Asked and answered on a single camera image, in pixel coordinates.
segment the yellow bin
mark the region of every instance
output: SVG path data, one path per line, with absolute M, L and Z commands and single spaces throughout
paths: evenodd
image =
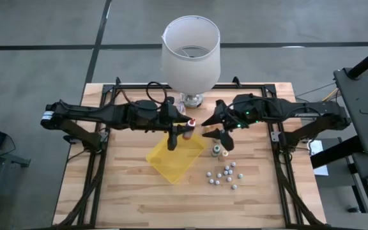
M 182 136 L 178 136 L 176 149 L 169 151 L 168 138 L 168 135 L 165 135 L 146 156 L 146 160 L 170 183 L 175 184 L 206 148 L 206 144 L 197 134 L 192 134 L 191 139 L 187 141 Z

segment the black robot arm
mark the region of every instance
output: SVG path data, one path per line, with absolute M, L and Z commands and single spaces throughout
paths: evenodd
M 272 134 L 279 141 L 282 150 L 293 150 L 305 138 L 314 138 L 324 130 L 343 130 L 350 124 L 343 107 L 335 102 L 294 103 L 279 98 L 263 98 L 253 94 L 237 95 L 230 105 L 217 100 L 214 115 L 202 126 L 221 123 L 223 130 L 203 134 L 204 137 L 220 139 L 226 150 L 234 148 L 228 131 L 236 128 L 249 128 L 250 124 L 263 121 L 280 123 L 288 118 L 316 118 L 316 120 L 294 132 Z
M 109 128 L 123 130 L 163 131 L 169 133 L 168 149 L 174 150 L 177 136 L 194 129 L 190 126 L 174 125 L 186 123 L 190 117 L 182 115 L 173 105 L 174 98 L 167 97 L 159 107 L 154 101 L 139 100 L 120 105 L 107 104 L 101 108 L 68 105 L 62 101 L 47 105 L 41 125 L 49 130 L 62 130 L 81 140 L 87 148 L 100 150 L 101 136 L 90 133 L 72 120 L 93 121 Z

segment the white lampshade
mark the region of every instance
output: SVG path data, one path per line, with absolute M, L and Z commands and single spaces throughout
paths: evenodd
M 204 17 L 184 16 L 172 21 L 162 38 L 167 83 L 187 95 L 210 90 L 221 74 L 218 27 Z

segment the wooden tabletop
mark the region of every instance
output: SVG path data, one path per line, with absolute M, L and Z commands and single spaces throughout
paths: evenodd
M 272 84 L 276 85 L 278 98 L 295 101 L 291 83 Z M 82 105 L 98 106 L 102 86 L 103 84 L 87 84 Z M 131 100 L 147 99 L 143 89 L 125 91 Z M 216 100 L 222 99 L 230 104 L 237 94 L 242 93 L 261 96 L 260 89 L 213 89 L 205 93 L 204 102 L 198 109 L 187 109 L 187 116 L 198 121 L 195 133 L 202 132 L 200 124 L 213 114 Z M 163 99 L 161 90 L 151 90 L 151 95 L 156 100 Z M 168 95 L 178 98 L 178 93 L 172 90 L 168 91 Z M 125 99 L 120 95 L 116 103 L 125 103 Z M 95 128 L 94 123 L 78 121 L 78 124 L 89 131 Z M 286 131 L 293 131 L 301 125 L 300 119 L 296 118 L 284 122 Z M 234 130 L 231 136 L 235 149 L 230 152 L 226 162 L 219 162 L 217 158 L 211 157 L 213 142 L 211 139 L 204 139 L 208 143 L 208 149 L 200 154 L 176 185 L 171 185 L 145 158 L 163 135 L 162 132 L 145 134 L 131 130 L 111 131 L 96 227 L 284 227 L 268 127 L 265 123 L 253 124 L 249 129 Z M 72 146 L 69 157 L 81 150 L 81 145 Z M 67 216 L 82 194 L 88 155 L 84 153 L 67 164 L 54 224 Z M 244 177 L 239 180 L 233 176 L 231 183 L 221 180 L 219 186 L 210 185 L 206 173 L 210 171 L 216 174 L 232 161 L 237 163 L 234 175 L 242 173 Z M 311 212 L 325 222 L 307 151 L 294 152 L 292 166 L 298 194 Z M 230 184 L 237 184 L 238 189 L 231 190 Z M 294 220 L 290 197 L 288 204 Z M 86 222 L 90 217 L 90 205 L 91 202 L 88 203 Z

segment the gray floor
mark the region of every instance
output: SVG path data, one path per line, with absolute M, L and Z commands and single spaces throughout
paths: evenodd
M 0 45 L 92 45 L 105 0 L 0 0 Z M 368 42 L 368 0 L 113 0 L 103 43 L 160 43 L 164 27 L 182 15 L 216 22 L 222 42 Z M 47 227 L 58 198 L 69 146 L 40 125 L 44 107 L 60 98 L 80 102 L 90 50 L 0 51 L 0 130 L 29 168 L 12 167 L 0 200 L 0 229 Z M 333 82 L 368 47 L 222 49 L 220 82 L 292 82 L 296 94 Z M 93 82 L 165 81 L 160 50 L 101 50 Z M 325 88 L 302 98 L 322 99 Z M 355 135 L 343 132 L 320 137 Z M 319 188 L 328 223 L 368 229 L 368 214 L 346 213 L 347 188 Z

